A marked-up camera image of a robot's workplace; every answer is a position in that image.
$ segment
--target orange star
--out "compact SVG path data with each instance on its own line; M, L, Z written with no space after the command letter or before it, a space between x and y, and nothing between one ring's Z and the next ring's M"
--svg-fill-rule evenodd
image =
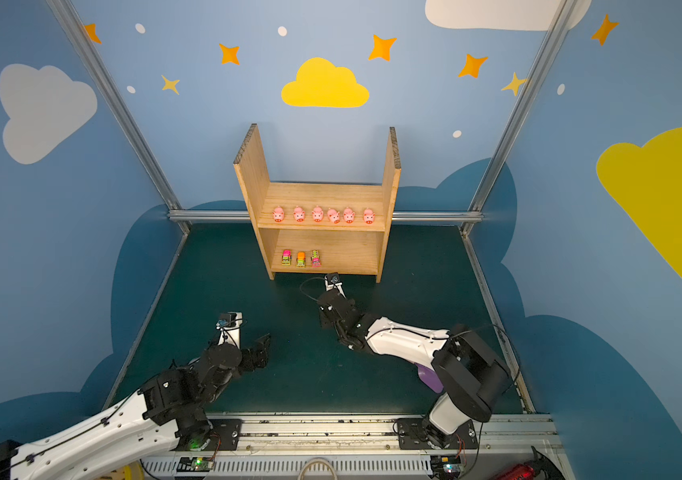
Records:
M240 61L237 60L237 50L240 50L240 47L224 47L222 44L218 44L219 47L221 47L221 52L223 52L223 58L221 58L221 65L225 63L233 63L235 65L239 65Z
M90 37L90 40L100 43L100 38L98 38L98 35L96 35L96 24L91 23L89 25L85 25L85 31L87 32L87 36Z
M472 77L477 78L477 75L480 74L480 67L482 66L482 63L487 59L488 57L474 58L469 54L466 55L466 65L464 65L464 69L461 70L459 76L463 77L464 75L471 75Z
M390 38L389 40L384 40L373 36L373 51L370 53L368 60L373 60L374 58L383 58L387 62L389 61L389 50L392 48L393 43L396 38Z
M607 15L605 15L605 20L602 21L602 25L600 25L600 29L595 32L595 34L592 35L592 38L595 40L600 41L600 45L605 44L605 38L608 38L608 34L611 33L611 30L616 28L618 25L618 22L611 22L610 18L608 18Z

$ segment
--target yellow star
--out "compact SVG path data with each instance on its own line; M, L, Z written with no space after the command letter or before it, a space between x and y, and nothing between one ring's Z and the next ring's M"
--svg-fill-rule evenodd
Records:
M502 88L501 91L511 90L515 92L515 96L517 96L517 91L520 88L520 85L524 84L525 82L528 82L528 79L523 78L522 80L520 80L519 78L517 78L517 72L514 72L513 74L511 74L511 76L512 76L511 83Z
M383 58L387 62L389 61L389 50L392 48L392 44L396 41L396 38L390 38L389 40L384 40L373 36L373 51L370 53L368 60L373 60L374 58Z
M176 92L176 95L178 95L178 91L176 90L176 83L180 82L181 80L176 80L175 82L171 82L167 78L165 78L165 75L162 76L162 79L165 81L165 86L162 88L163 90L172 90Z
M237 60L237 50L240 50L240 47L224 47L222 44L218 44L219 47L221 47L221 52L223 52L223 58L221 58L221 65L225 63L233 63L235 65L239 65L240 61Z
M600 29L595 32L595 34L592 35L592 38L595 40L600 41L600 45L605 44L605 38L608 38L608 34L611 33L611 30L616 28L616 25L618 25L618 22L611 22L610 18L608 18L607 15L605 15L605 20L602 21L602 25L600 25Z
M471 75L472 77L477 78L477 75L480 74L480 67L482 66L482 63L487 59L488 57L474 58L471 55L466 55L466 65L464 65L464 69L461 70L459 76L463 77L464 75Z
M85 31L87 32L87 36L90 37L90 40L96 43L100 43L100 38L98 38L98 35L96 35L96 24L91 23L89 25L84 26Z

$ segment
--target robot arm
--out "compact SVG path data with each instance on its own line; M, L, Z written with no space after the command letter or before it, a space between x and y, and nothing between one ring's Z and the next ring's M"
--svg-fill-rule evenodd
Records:
M495 402L512 384L509 369L475 333L458 325L427 330L362 313L343 292L338 274L325 277L326 291L317 299L321 325L333 327L351 350L398 356L415 363L419 377L437 399L416 436L444 448L462 425L474 418L490 420Z
M270 337L240 350L242 314L221 315L218 343L184 366L154 376L115 406L36 442L0 444L0 480L90 480L144 456L174 448L199 450L210 442L204 407L230 381L264 368Z

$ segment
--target dark green floor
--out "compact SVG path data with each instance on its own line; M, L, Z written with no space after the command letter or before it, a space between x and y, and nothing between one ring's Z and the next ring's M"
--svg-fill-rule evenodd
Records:
M125 398L172 360L186 363L218 337L219 313L247 319L242 344L272 334L265 370L229 385L208 408L216 412L423 413L437 398L413 364L392 356L353 352L321 330L317 305L298 286L306 274L272 281L249 224L195 225L170 275L115 400ZM346 295L365 311L433 329L462 322L490 324L458 230L454 226L393 226L381 283L342 276ZM322 282L305 287L319 294ZM492 328L479 334L501 354ZM522 413L515 389L496 413Z

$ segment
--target white cloud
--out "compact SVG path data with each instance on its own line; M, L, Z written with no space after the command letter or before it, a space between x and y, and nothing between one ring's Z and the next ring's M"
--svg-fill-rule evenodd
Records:
M584 18L592 0L576 0L568 28ZM560 0L426 0L426 17L443 28L548 30Z
M11 64L0 73L0 101L10 117L2 132L5 149L20 164L42 160L96 113L90 85L72 82L50 65Z

